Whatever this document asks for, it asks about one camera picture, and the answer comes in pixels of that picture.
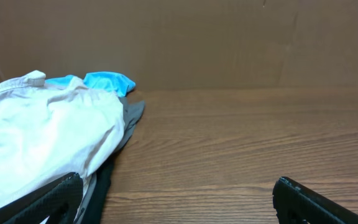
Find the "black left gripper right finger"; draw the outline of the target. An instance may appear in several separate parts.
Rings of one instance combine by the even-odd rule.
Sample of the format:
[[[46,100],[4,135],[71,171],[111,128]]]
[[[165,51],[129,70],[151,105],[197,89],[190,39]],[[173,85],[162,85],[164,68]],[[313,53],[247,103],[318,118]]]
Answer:
[[[276,181],[272,195],[279,224],[358,224],[358,214],[288,177]]]

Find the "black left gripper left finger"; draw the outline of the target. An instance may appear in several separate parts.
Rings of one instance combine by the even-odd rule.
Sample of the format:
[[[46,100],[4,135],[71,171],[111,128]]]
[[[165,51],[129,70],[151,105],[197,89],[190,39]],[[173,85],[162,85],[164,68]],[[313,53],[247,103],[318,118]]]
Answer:
[[[76,172],[0,208],[0,223],[73,223],[83,198],[83,180]]]

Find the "beige cotton shorts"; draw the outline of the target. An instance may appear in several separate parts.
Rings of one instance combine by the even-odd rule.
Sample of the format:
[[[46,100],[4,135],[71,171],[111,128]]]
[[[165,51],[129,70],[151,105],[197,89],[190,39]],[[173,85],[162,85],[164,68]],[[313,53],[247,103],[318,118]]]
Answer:
[[[115,93],[38,70],[0,83],[0,208],[70,172],[87,187],[124,135]]]

